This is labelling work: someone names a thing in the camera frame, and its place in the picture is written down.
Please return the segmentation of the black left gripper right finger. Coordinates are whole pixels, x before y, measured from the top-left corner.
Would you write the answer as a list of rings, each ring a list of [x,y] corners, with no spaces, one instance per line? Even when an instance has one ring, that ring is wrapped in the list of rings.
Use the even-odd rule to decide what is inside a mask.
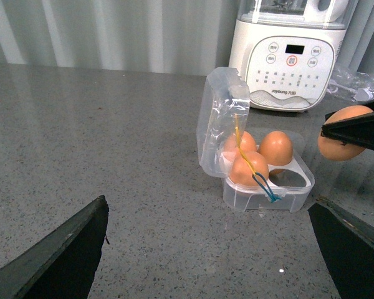
[[[326,199],[308,212],[340,297],[374,298],[374,227]]]

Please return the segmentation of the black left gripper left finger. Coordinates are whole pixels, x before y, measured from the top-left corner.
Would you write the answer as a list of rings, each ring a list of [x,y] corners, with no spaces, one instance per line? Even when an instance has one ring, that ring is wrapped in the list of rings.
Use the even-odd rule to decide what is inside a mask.
[[[102,256],[108,213],[101,195],[0,268],[0,298],[87,298]]]

